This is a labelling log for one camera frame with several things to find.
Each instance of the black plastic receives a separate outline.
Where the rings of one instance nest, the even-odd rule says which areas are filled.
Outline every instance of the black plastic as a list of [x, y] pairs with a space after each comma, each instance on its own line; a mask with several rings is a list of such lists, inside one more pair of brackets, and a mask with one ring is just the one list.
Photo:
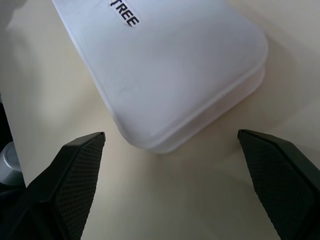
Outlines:
[[240, 130], [254, 190], [282, 240], [320, 239], [320, 171], [291, 142]]
[[64, 145], [0, 227], [1, 240], [79, 240], [96, 191], [105, 134]]

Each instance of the container lid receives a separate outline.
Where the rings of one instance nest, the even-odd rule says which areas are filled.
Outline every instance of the container lid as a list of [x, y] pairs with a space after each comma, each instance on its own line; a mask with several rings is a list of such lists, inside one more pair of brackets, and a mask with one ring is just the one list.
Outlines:
[[151, 149], [252, 75], [264, 34], [223, 0], [53, 0], [121, 134]]

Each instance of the beige table surface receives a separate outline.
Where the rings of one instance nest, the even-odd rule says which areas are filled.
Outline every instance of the beige table surface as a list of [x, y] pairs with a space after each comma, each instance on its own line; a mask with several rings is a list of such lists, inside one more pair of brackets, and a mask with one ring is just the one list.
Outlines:
[[50, 0], [0, 1], [0, 92], [25, 183], [65, 143], [106, 133], [82, 239], [279, 239], [255, 195], [237, 131], [274, 134], [307, 156], [318, 153], [320, 2], [230, 2], [267, 34], [265, 81], [179, 149], [156, 155], [121, 137]]

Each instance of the white plastic container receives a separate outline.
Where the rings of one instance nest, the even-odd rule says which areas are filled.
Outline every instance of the white plastic container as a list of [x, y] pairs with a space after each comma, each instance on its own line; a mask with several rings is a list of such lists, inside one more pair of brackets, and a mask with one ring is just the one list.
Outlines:
[[263, 80], [267, 40], [224, 0], [53, 2], [136, 147], [172, 151]]

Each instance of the white surface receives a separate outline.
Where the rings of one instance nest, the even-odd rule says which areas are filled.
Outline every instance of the white surface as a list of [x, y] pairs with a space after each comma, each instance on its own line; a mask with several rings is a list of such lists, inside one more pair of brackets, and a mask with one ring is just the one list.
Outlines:
[[307, 156], [320, 149], [318, 1], [230, 1], [268, 36], [266, 78], [167, 155], [122, 138], [50, 0], [17, 4], [12, 17], [5, 2], [17, 1], [0, 2], [0, 91], [26, 183], [63, 144], [106, 133], [82, 239], [279, 240], [254, 193], [237, 131], [277, 135]]
[[53, 0], [132, 145], [167, 153], [261, 82], [258, 74], [251, 89], [245, 83], [266, 62], [266, 38], [224, 0], [131, 0], [140, 19], [135, 27], [119, 20], [109, 2]]

